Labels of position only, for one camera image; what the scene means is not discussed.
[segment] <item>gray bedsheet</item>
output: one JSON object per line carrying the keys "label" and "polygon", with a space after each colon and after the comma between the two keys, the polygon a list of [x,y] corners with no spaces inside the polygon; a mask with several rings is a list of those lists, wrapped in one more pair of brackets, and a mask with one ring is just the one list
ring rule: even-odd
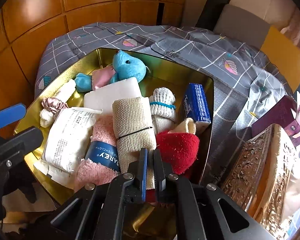
{"label": "gray bedsheet", "polygon": [[42,55],[35,96],[74,62],[97,48],[167,58],[214,77],[212,137],[204,183],[231,167],[251,124],[292,91],[261,51],[211,31],[129,23],[95,23],[52,40]]}

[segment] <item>burlap cloth roll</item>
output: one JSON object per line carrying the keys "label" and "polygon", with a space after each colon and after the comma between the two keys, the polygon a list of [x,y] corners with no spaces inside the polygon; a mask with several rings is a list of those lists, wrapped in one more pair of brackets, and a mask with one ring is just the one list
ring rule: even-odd
{"label": "burlap cloth roll", "polygon": [[129,163],[139,159],[140,149],[146,148],[148,149],[146,188],[154,188],[152,154],[157,144],[152,128],[149,98],[116,100],[112,104],[112,111],[121,173],[127,172]]}

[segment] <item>black elastic band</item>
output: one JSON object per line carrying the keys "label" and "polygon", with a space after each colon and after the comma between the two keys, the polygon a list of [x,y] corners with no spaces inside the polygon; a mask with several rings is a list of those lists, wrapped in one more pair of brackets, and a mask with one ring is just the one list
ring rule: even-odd
{"label": "black elastic band", "polygon": [[135,134],[135,133],[137,133],[137,132],[144,131],[144,130],[148,130],[148,129],[151,129],[151,128],[152,128],[152,127],[149,126],[149,127],[143,128],[143,129],[141,129],[141,130],[139,130],[139,131],[132,132],[132,133],[128,133],[128,134],[126,134],[126,135],[120,136],[116,141],[120,140],[120,139],[123,138],[123,137],[129,136],[129,135],[132,135],[132,134]]}

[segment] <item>metal screw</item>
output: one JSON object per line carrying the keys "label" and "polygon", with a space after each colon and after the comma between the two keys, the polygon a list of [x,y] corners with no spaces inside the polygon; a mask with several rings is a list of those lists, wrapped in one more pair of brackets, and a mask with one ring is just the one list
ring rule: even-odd
{"label": "metal screw", "polygon": [[86,190],[93,190],[96,187],[96,185],[94,185],[93,183],[89,182],[86,185],[84,185],[84,188]]}
{"label": "metal screw", "polygon": [[178,177],[178,175],[175,174],[175,173],[170,173],[170,174],[168,175],[168,178],[169,178],[169,180],[177,180],[179,177]]}
{"label": "metal screw", "polygon": [[12,166],[12,162],[10,160],[7,160],[6,165],[10,168]]}
{"label": "metal screw", "polygon": [[207,185],[207,190],[214,191],[214,190],[216,190],[216,189],[217,189],[217,186],[214,185],[213,183],[209,183],[209,184]]}
{"label": "metal screw", "polygon": [[132,179],[132,178],[133,178],[133,174],[127,172],[127,173],[124,173],[124,174],[123,174],[123,177],[124,177],[125,179]]}

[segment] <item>pink satin ribbon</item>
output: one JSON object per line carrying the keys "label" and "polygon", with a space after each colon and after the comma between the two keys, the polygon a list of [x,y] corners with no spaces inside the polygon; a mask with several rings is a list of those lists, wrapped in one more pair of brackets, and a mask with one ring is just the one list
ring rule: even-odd
{"label": "pink satin ribbon", "polygon": [[50,110],[52,113],[57,113],[62,109],[69,108],[67,103],[63,103],[57,98],[44,98],[41,102],[43,108]]}

